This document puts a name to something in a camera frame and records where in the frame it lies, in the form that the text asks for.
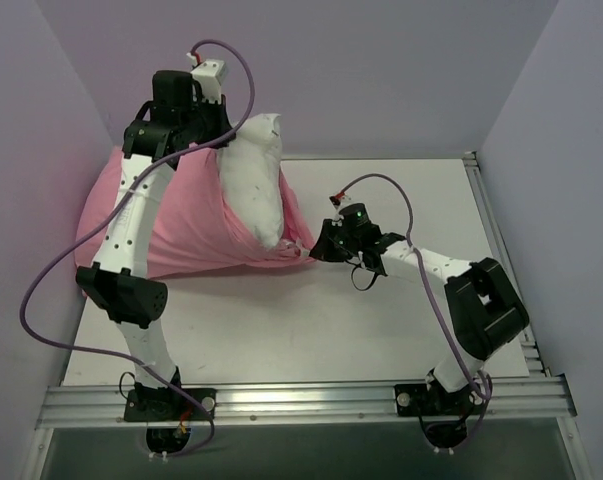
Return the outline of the aluminium front rail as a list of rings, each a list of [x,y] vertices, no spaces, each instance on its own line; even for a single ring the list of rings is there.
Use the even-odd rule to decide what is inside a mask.
[[[466,413],[487,418],[573,417],[576,408],[565,379],[532,376],[496,379],[489,403],[466,393],[441,413],[426,404],[426,389],[414,382],[337,382],[311,384],[219,384],[197,390],[217,426],[303,425],[357,422],[427,422],[456,420]],[[115,386],[58,387],[45,396],[40,428],[169,428],[206,426],[206,416],[192,407],[181,412],[138,412],[132,394]]]

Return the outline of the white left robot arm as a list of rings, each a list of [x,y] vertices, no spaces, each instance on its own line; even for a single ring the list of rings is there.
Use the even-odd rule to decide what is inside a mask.
[[[167,287],[147,277],[152,230],[179,158],[191,146],[217,147],[231,139],[222,94],[224,67],[206,61],[191,72],[160,70],[152,98],[124,131],[116,214],[78,285],[107,313],[135,358],[135,390],[160,419],[183,405],[178,367],[168,353],[160,318]]]

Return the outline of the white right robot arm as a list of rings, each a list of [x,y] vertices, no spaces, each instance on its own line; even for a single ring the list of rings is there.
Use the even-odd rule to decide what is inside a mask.
[[[529,314],[502,265],[454,259],[414,245],[408,233],[382,233],[369,220],[325,219],[310,256],[322,262],[358,262],[380,276],[416,279],[426,293],[450,354],[430,372],[425,400],[450,411],[461,390],[477,390],[484,365],[530,324]]]

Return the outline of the aluminium right side rail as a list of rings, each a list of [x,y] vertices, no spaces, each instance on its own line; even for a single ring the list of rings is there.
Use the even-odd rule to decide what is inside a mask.
[[[462,162],[479,211],[483,228],[487,236],[487,241],[490,246],[492,256],[501,263],[504,271],[511,280],[515,291],[521,295],[504,237],[488,197],[485,182],[483,180],[481,169],[478,163],[477,153],[465,153],[462,158]],[[532,324],[529,324],[529,326],[519,334],[519,340],[521,342],[524,354],[526,355],[526,364],[528,367],[532,368],[532,375],[551,377],[551,370],[546,366],[542,354],[540,353],[540,349],[532,329]]]

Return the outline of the pink floral pillowcase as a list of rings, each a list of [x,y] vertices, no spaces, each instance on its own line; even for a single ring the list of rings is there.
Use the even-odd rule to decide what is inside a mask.
[[[283,172],[279,178],[283,235],[275,248],[267,250],[224,199],[218,150],[201,149],[180,158],[154,222],[147,257],[149,278],[241,265],[284,268],[309,262],[307,253],[315,240]]]

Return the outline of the white pillow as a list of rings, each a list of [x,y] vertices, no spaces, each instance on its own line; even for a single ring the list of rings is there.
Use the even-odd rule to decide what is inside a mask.
[[[226,203],[267,250],[275,248],[283,235],[281,159],[278,113],[249,118],[235,139],[217,151],[217,169]]]

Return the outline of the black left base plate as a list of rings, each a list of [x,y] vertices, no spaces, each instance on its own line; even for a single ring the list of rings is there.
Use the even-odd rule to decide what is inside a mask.
[[[185,388],[203,409],[195,406],[181,394],[162,387],[147,388],[135,384],[128,392],[123,420],[130,423],[203,421],[214,417],[217,391],[212,388]]]

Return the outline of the aluminium rail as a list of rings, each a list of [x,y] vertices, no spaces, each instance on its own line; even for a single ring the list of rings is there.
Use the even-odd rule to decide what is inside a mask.
[[[496,379],[489,403],[466,393],[441,413],[426,404],[426,389],[414,382],[337,382],[311,384],[219,384],[197,390],[217,426],[303,425],[357,422],[427,422],[456,420],[466,413],[487,418],[573,417],[576,408],[565,379],[532,376]],[[192,407],[181,412],[138,412],[132,394],[115,386],[58,387],[45,396],[40,428],[169,428],[206,426],[206,416]]]
[[[504,237],[488,197],[485,182],[483,180],[481,169],[478,163],[477,153],[465,153],[462,158],[462,162],[479,211],[483,228],[487,236],[487,241],[490,246],[492,256],[501,263],[504,271],[511,280],[515,291],[521,295]],[[519,340],[521,342],[524,354],[526,355],[526,364],[528,367],[532,368],[532,375],[551,377],[551,370],[546,366],[542,354],[540,353],[540,349],[532,329],[532,324],[529,324],[529,326],[519,334]]]

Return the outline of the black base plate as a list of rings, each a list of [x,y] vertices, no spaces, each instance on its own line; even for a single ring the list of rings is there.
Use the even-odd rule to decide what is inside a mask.
[[[135,384],[128,392],[123,420],[130,423],[203,421],[214,417],[217,391],[212,388],[185,388],[203,409],[195,406],[181,394],[162,387],[147,388]]]
[[[438,381],[396,384],[394,397],[400,417],[462,417],[476,413],[483,405],[469,386],[449,393]]]

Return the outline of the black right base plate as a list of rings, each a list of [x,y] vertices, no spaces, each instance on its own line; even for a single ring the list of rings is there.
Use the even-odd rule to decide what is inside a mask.
[[[462,417],[476,413],[483,405],[469,386],[449,393],[438,381],[396,384],[394,397],[400,417]]]

